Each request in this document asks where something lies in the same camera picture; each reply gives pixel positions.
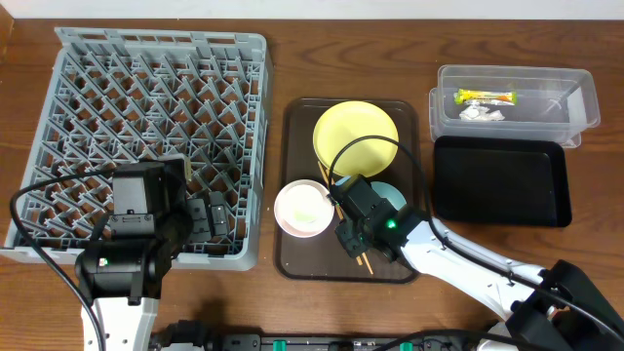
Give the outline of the light blue bowl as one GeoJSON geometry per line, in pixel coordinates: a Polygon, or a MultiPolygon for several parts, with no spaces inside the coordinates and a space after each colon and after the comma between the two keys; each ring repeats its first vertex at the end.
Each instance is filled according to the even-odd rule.
{"type": "Polygon", "coordinates": [[[331,187],[331,195],[346,212],[353,214],[358,212],[362,215],[370,212],[383,199],[386,199],[395,210],[399,210],[407,203],[404,195],[393,185],[370,181],[363,175],[349,176],[342,184],[336,182],[331,187]]]}

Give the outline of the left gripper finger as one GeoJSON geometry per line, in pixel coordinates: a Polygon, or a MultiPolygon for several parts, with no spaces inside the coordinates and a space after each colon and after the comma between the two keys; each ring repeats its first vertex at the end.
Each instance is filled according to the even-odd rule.
{"type": "Polygon", "coordinates": [[[203,199],[190,199],[187,202],[187,210],[193,221],[189,242],[202,243],[211,240],[212,230],[206,202],[203,199]]]}
{"type": "Polygon", "coordinates": [[[229,220],[226,202],[221,192],[211,192],[209,222],[213,237],[224,237],[229,234],[229,220]]]}

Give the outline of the green yellow snack wrapper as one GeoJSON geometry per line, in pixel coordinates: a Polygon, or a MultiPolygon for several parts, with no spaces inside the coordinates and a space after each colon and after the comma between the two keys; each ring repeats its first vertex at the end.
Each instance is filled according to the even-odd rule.
{"type": "Polygon", "coordinates": [[[488,105],[511,105],[518,103],[515,92],[488,92],[459,89],[454,95],[456,104],[488,104],[488,105]]]}

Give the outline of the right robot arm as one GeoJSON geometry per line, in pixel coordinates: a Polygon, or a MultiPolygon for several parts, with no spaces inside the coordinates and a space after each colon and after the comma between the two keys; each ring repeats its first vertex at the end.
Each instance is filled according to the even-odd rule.
{"type": "Polygon", "coordinates": [[[363,176],[329,187],[344,219],[335,229],[352,256],[369,250],[461,290],[500,318],[484,339],[489,350],[620,350],[623,320],[579,267],[558,260],[550,269],[494,253],[450,231],[426,211],[396,209],[363,176]]]}

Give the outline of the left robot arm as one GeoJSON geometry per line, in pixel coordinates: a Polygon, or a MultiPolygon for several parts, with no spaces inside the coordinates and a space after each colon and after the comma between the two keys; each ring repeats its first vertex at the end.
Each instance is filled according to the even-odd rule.
{"type": "Polygon", "coordinates": [[[96,225],[75,261],[87,350],[146,350],[162,282],[187,243],[229,231],[224,197],[186,195],[187,157],[177,154],[117,167],[113,211],[96,225]]]}

